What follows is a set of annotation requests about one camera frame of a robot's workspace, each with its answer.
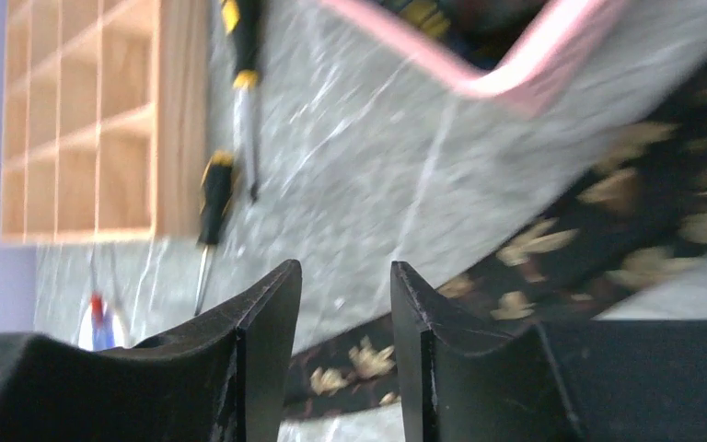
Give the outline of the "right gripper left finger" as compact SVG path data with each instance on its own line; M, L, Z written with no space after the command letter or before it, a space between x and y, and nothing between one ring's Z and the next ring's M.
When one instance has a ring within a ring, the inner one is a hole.
M274 441L301 289L282 262L131 348L0 333L0 441Z

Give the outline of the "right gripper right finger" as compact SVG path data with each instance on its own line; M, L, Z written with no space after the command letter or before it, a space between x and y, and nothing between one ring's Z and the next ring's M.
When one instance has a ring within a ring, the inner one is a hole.
M409 441L707 441L707 320L497 331L391 266Z

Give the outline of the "black gold patterned tie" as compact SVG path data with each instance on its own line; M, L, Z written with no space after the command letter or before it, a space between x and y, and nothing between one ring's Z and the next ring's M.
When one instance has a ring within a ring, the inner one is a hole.
M707 62L496 251L440 285L499 332L587 319L707 254Z

